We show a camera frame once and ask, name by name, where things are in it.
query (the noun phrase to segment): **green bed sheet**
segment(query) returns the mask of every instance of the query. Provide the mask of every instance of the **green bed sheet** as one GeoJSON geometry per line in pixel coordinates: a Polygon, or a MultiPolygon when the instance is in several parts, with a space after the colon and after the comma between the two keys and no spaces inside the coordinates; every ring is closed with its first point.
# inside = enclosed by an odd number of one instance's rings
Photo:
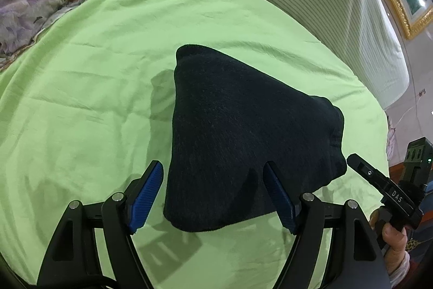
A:
{"type": "MultiPolygon", "coordinates": [[[[345,116],[343,153],[383,172],[387,123],[376,99],[313,35],[265,0],[87,0],[58,20],[0,76],[0,251],[35,283],[71,200],[101,202],[152,159],[170,164],[176,49],[218,49],[345,116]]],[[[357,200],[380,195],[353,170],[316,192],[357,200]]],[[[155,288],[271,288],[293,236],[275,213],[218,231],[184,233],[162,215],[165,184],[133,237],[155,288]]],[[[112,276],[101,231],[103,271],[112,276]]],[[[320,283],[330,232],[311,287],[320,283]]]]}

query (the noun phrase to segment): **blue rubber pad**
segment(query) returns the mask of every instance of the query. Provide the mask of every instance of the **blue rubber pad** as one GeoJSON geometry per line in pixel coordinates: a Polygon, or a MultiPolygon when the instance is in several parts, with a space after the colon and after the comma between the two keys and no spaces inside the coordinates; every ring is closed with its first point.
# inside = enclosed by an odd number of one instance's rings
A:
{"type": "Polygon", "coordinates": [[[143,185],[139,195],[135,199],[130,213],[129,230],[131,234],[135,234],[139,228],[144,226],[159,188],[161,187],[164,178],[164,169],[162,164],[158,162],[150,172],[146,183],[143,185]]]}
{"type": "Polygon", "coordinates": [[[263,182],[277,210],[281,224],[292,234],[296,234],[298,225],[295,222],[295,208],[268,163],[263,168],[263,182]]]}

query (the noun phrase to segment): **handheld device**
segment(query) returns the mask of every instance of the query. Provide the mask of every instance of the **handheld device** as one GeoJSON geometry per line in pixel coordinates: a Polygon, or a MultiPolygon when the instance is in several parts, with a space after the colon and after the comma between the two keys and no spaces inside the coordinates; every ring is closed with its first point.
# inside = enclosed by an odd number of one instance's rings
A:
{"type": "MultiPolygon", "coordinates": [[[[153,161],[140,179],[104,202],[83,205],[73,200],[51,238],[37,285],[21,280],[1,257],[0,281],[6,281],[6,289],[152,289],[131,235],[144,225],[162,179],[162,164],[153,161]],[[116,280],[102,274],[95,228],[103,229],[116,280]]],[[[296,234],[274,289],[308,289],[324,228],[332,228],[333,235],[321,288],[391,289],[376,237],[355,200],[341,205],[308,192],[299,195],[272,162],[263,167],[263,182],[281,223],[296,234]]]]}
{"type": "Polygon", "coordinates": [[[375,231],[381,249],[385,247],[382,229],[389,222],[401,231],[405,225],[417,229],[423,212],[419,208],[426,196],[426,187],[433,178],[431,171],[433,145],[425,137],[412,141],[408,145],[404,159],[404,169],[398,184],[384,176],[357,154],[347,158],[347,164],[382,195],[383,206],[379,208],[375,231]]]}

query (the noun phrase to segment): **folded black sweater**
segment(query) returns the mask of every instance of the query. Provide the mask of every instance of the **folded black sweater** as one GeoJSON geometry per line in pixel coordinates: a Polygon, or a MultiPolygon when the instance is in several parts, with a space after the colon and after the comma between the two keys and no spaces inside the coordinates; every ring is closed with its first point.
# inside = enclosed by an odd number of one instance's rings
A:
{"type": "Polygon", "coordinates": [[[261,178],[269,160],[299,194],[346,172],[344,118],[328,99],[208,47],[182,46],[176,59],[164,207],[176,228],[215,230],[273,212],[261,178]]]}

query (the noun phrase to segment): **human hand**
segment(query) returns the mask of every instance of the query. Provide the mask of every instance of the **human hand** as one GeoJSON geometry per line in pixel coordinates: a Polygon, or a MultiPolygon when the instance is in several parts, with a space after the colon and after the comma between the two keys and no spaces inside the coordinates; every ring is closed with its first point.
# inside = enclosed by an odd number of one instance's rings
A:
{"type": "MultiPolygon", "coordinates": [[[[374,210],[370,215],[370,226],[374,229],[375,224],[378,220],[379,211],[374,210]]],[[[408,243],[408,236],[406,235],[406,229],[403,228],[401,232],[395,229],[391,224],[386,223],[382,229],[382,237],[390,248],[385,254],[385,264],[388,274],[393,273],[401,264],[404,259],[404,253],[406,250],[406,244],[408,243]]]]}

